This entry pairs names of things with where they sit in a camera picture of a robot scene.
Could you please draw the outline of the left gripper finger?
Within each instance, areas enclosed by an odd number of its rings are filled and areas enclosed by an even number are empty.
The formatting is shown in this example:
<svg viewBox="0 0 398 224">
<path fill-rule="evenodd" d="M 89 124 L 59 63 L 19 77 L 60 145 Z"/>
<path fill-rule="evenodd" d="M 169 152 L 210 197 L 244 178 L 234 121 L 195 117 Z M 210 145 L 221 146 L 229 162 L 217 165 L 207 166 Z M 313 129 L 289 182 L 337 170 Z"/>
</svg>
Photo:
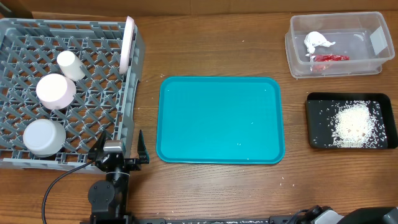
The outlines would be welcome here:
<svg viewBox="0 0 398 224">
<path fill-rule="evenodd" d="M 144 135 L 142 130 L 139 131 L 138 143 L 137 143 L 137 153 L 140 159 L 149 159 L 149 154 L 146 149 L 144 142 Z"/>
<path fill-rule="evenodd" d="M 103 147 L 105 142 L 108 139 L 108 132 L 103 131 L 98 138 L 98 140 L 94 143 L 94 145 L 91 147 L 91 149 L 88 151 L 89 156 L 97 156 L 99 152 L 103 151 Z"/>
</svg>

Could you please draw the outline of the grey-green bowl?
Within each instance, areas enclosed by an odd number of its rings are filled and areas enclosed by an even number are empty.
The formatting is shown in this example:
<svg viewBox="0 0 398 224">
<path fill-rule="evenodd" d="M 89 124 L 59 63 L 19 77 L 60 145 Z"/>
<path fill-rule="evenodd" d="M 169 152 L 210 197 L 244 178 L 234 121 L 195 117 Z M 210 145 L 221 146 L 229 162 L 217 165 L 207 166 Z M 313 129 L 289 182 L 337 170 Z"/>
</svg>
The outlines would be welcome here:
<svg viewBox="0 0 398 224">
<path fill-rule="evenodd" d="M 57 121 L 38 119 L 24 130 L 23 143 L 36 156 L 48 157 L 56 154 L 66 140 L 66 130 Z"/>
</svg>

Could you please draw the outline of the white paper cup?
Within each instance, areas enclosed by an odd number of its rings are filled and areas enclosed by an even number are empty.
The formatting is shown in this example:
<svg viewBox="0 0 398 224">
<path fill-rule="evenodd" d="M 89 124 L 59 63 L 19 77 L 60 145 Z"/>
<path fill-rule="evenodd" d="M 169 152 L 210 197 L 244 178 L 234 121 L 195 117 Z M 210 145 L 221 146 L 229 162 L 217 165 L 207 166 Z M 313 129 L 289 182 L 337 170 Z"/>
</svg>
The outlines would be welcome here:
<svg viewBox="0 0 398 224">
<path fill-rule="evenodd" d="M 83 62 L 72 51 L 60 52 L 57 56 L 57 63 L 63 74 L 74 82 L 85 77 L 85 73 L 80 68 Z"/>
</svg>

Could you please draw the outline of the large white plate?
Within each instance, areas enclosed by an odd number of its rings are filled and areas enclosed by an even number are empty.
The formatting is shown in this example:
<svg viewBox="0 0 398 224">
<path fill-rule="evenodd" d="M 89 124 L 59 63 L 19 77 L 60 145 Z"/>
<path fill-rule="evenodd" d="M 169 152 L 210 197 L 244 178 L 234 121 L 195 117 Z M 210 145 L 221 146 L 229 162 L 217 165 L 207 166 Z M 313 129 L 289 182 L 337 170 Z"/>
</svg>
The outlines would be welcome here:
<svg viewBox="0 0 398 224">
<path fill-rule="evenodd" d="M 135 26 L 134 19 L 130 16 L 127 16 L 124 34 L 123 34 L 123 40 L 122 40 L 120 63 L 119 63 L 120 74 L 127 73 L 129 67 L 131 44 L 134 36 L 134 26 Z"/>
</svg>

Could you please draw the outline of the red snack wrapper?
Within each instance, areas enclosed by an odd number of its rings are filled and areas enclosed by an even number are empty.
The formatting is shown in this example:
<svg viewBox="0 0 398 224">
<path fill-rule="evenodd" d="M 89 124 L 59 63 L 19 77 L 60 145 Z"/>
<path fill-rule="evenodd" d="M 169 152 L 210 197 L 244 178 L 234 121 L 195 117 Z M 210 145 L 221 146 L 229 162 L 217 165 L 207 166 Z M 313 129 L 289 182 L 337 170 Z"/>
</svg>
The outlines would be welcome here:
<svg viewBox="0 0 398 224">
<path fill-rule="evenodd" d="M 312 55 L 310 57 L 311 62 L 337 62 L 337 61 L 347 61 L 350 60 L 350 57 L 347 55 L 337 55 L 337 54 L 320 54 L 320 55 Z M 312 72 L 320 72 L 326 70 L 331 67 L 331 64 L 324 65 L 312 65 Z"/>
</svg>

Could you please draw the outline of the white tissue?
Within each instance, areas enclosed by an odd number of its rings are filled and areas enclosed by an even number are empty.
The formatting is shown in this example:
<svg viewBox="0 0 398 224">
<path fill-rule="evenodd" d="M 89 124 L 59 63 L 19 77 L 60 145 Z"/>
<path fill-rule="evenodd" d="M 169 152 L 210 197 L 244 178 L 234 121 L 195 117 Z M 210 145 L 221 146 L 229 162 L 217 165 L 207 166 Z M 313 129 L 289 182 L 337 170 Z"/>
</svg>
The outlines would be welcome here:
<svg viewBox="0 0 398 224">
<path fill-rule="evenodd" d="M 317 32 L 317 31 L 313 31 L 306 35 L 306 37 L 304 39 L 304 44 L 307 48 L 306 56 L 309 57 L 312 54 L 314 54 L 315 49 L 317 47 L 330 47 L 332 45 L 335 45 L 336 42 L 330 42 L 321 33 Z"/>
</svg>

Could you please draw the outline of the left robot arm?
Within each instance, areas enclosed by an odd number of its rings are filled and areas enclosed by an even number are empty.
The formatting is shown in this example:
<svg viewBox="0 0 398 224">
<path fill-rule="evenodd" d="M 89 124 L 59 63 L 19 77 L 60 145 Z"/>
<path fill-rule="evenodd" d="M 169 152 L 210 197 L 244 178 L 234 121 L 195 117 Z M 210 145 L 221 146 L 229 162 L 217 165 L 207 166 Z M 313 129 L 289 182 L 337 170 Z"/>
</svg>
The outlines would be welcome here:
<svg viewBox="0 0 398 224">
<path fill-rule="evenodd" d="M 107 133 L 102 133 L 89 150 L 88 158 L 105 172 L 105 179 L 88 191 L 90 223 L 134 223 L 134 216 L 127 211 L 130 172 L 140 171 L 141 165 L 150 162 L 143 132 L 139 132 L 137 158 L 126 158 L 124 150 L 124 143 L 109 140 Z"/>
</svg>

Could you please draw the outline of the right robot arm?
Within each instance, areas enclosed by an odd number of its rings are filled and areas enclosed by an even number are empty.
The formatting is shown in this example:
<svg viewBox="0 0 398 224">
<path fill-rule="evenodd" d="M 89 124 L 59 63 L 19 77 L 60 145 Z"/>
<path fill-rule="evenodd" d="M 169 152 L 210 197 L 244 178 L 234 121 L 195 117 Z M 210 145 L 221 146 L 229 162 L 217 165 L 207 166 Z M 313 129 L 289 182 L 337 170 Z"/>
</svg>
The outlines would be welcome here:
<svg viewBox="0 0 398 224">
<path fill-rule="evenodd" d="M 293 224 L 397 224 L 397 207 L 359 208 L 347 215 L 336 213 L 331 207 L 314 206 L 295 213 L 287 223 Z"/>
</svg>

